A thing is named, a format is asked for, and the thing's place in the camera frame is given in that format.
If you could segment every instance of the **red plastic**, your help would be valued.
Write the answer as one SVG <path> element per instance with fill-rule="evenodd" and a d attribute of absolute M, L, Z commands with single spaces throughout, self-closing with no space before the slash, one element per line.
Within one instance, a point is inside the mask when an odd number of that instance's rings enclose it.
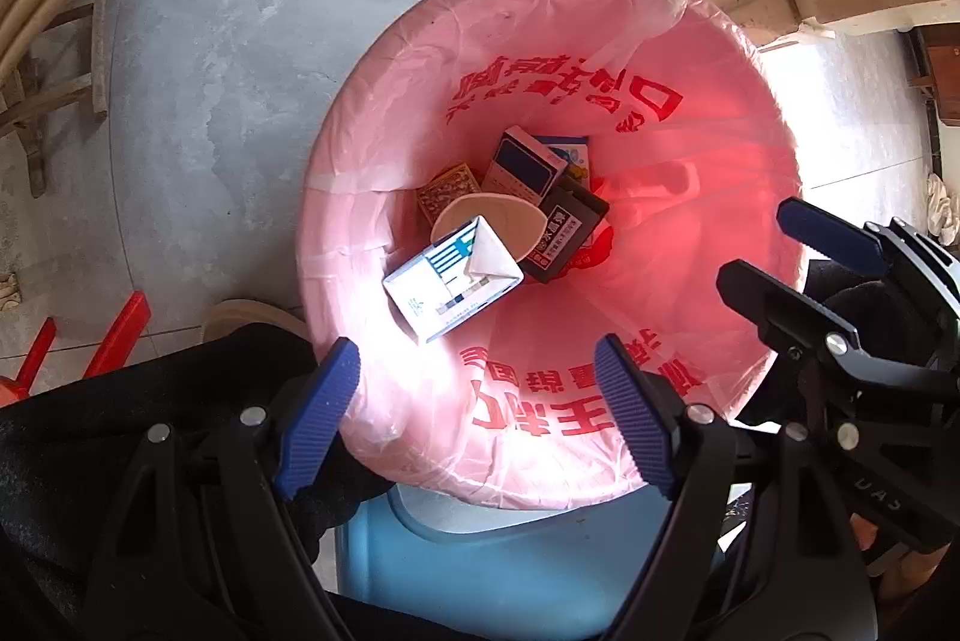
<path fill-rule="evenodd" d="M 110 325 L 107 336 L 97 347 L 83 377 L 88 379 L 123 368 L 148 321 L 150 305 L 147 296 L 142 291 L 135 291 Z"/>
<path fill-rule="evenodd" d="M 40 331 L 37 333 L 37 337 L 34 339 L 30 351 L 27 352 L 27 356 L 20 366 L 20 371 L 16 374 L 16 379 L 8 379 L 6 376 L 0 376 L 0 387 L 3 387 L 3 392 L 5 392 L 4 395 L 0 395 L 0 397 L 4 398 L 0 399 L 0 406 L 17 403 L 30 397 L 30 387 L 34 385 L 34 381 L 37 379 L 37 372 L 40 371 L 40 366 L 43 363 L 43 358 L 46 357 L 47 352 L 50 351 L 50 346 L 54 342 L 55 337 L 56 323 L 54 323 L 51 317 L 47 317 L 47 320 L 43 322 L 43 326 L 40 327 Z"/>

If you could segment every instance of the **small box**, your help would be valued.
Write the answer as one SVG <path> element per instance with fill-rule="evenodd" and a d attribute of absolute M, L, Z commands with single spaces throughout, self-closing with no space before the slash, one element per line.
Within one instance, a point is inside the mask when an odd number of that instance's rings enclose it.
<path fill-rule="evenodd" d="M 473 177 L 469 165 L 464 163 L 443 171 L 426 186 L 421 186 L 416 190 L 416 201 L 419 202 L 430 226 L 433 226 L 438 216 L 443 213 L 443 208 L 453 200 L 479 191 L 477 179 Z"/>
<path fill-rule="evenodd" d="M 421 251 L 383 279 L 423 342 L 472 317 L 523 280 L 523 272 L 483 216 Z"/>
<path fill-rule="evenodd" d="M 584 245 L 610 204 L 570 176 L 561 176 L 540 207 L 546 214 L 544 237 L 520 262 L 520 269 L 545 284 Z"/>
<path fill-rule="evenodd" d="M 514 195 L 539 205 L 565 168 L 566 160 L 562 156 L 554 154 L 520 127 L 510 127 L 496 146 L 480 189 Z"/>
<path fill-rule="evenodd" d="M 569 164 L 566 174 L 584 189 L 590 188 L 590 160 L 587 153 L 587 138 L 569 138 L 562 135 L 534 135 L 550 151 L 563 157 Z"/>

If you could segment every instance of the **bolt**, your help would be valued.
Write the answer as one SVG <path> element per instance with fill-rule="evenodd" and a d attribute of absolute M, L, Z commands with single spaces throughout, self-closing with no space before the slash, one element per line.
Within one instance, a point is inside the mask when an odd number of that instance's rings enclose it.
<path fill-rule="evenodd" d="M 834 357 L 846 354 L 848 348 L 846 339 L 840 333 L 827 333 L 827 350 Z"/>
<path fill-rule="evenodd" d="M 712 424 L 714 419 L 713 409 L 710 406 L 704 406 L 702 403 L 694 403 L 686 408 L 686 418 L 697 424 Z"/>
<path fill-rule="evenodd" d="M 853 422 L 844 422 L 837 428 L 837 443 L 845 452 L 851 452 L 856 449 L 856 444 L 860 443 L 860 430 L 856 429 Z"/>
<path fill-rule="evenodd" d="M 162 422 L 153 425 L 150 430 L 147 430 L 147 440 L 149 440 L 150 443 L 163 443 L 167 438 L 170 438 L 170 427 Z"/>
<path fill-rule="evenodd" d="M 797 443 L 803 443 L 809 435 L 806 428 L 803 427 L 800 422 L 787 422 L 786 427 L 784 427 L 784 433 L 786 433 L 787 438 L 795 440 Z"/>
<path fill-rule="evenodd" d="M 251 408 L 243 409 L 240 414 L 240 421 L 247 425 L 247 427 L 259 427 L 267 420 L 267 411 L 264 411 L 260 406 L 251 406 Z"/>

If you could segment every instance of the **plastic bag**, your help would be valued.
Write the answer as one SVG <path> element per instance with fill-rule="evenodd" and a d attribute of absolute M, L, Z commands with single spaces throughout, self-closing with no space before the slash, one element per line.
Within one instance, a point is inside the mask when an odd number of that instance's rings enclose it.
<path fill-rule="evenodd" d="M 952 245 L 960 232 L 960 197 L 950 195 L 935 173 L 926 177 L 926 229 L 942 245 Z"/>
<path fill-rule="evenodd" d="M 528 281 L 417 346 L 382 280 L 430 227 L 414 189 L 485 171 L 505 128 L 587 135 L 607 223 L 563 277 Z M 801 285 L 776 228 L 793 138 L 744 34 L 705 0 L 423 0 L 344 82 L 307 176 L 298 259 L 317 350 L 349 336 L 341 424 L 377 473 L 474 504 L 571 508 L 643 481 L 593 379 L 615 332 L 690 402 L 735 414 L 769 352 L 720 301 L 742 257 Z"/>

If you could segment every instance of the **blue container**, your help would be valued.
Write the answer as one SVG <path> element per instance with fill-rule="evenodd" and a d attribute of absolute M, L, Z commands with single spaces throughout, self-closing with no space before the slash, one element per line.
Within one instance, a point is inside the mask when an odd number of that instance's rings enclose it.
<path fill-rule="evenodd" d="M 340 593 L 486 638 L 579 641 L 611 623 L 668 509 L 651 486 L 560 513 L 396 486 L 337 529 Z"/>

